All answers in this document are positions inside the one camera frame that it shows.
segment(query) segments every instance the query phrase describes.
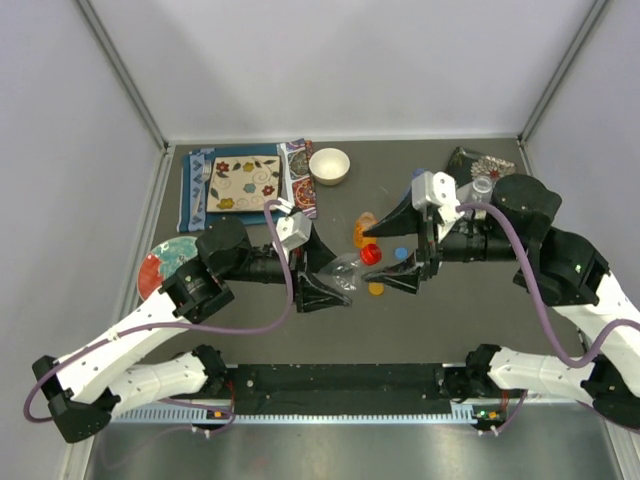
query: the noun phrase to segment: bowl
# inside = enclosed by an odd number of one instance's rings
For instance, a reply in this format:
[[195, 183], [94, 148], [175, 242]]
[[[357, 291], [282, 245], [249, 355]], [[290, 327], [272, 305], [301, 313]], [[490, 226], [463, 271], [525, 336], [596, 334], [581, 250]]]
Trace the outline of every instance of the bowl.
[[337, 185], [347, 176], [351, 162], [342, 150], [323, 148], [311, 155], [311, 175], [323, 185]]

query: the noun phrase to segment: wall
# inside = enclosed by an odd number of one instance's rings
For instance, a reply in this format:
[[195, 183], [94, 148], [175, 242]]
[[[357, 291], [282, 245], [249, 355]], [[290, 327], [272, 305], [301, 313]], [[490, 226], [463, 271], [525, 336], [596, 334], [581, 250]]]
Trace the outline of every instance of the wall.
[[640, 305], [640, 4], [617, 0], [530, 141], [535, 173], [564, 198], [558, 224], [589, 238]]
[[46, 480], [66, 444], [22, 417], [31, 363], [112, 320], [159, 152], [72, 2], [0, 10], [0, 464]]
[[171, 140], [515, 135], [591, 1], [93, 0]]

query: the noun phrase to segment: flower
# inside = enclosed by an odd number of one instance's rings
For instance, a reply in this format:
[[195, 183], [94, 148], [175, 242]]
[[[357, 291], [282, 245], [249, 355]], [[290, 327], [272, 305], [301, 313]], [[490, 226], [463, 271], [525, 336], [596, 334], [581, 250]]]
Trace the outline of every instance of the flower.
[[230, 210], [233, 208], [233, 198], [223, 198], [220, 203], [216, 205], [220, 210]]
[[471, 177], [486, 175], [494, 182], [506, 175], [515, 173], [516, 166], [499, 158], [485, 155], [471, 164]]
[[218, 172], [220, 173], [228, 172], [229, 164], [224, 162], [218, 162], [216, 163], [216, 170], [218, 170]]

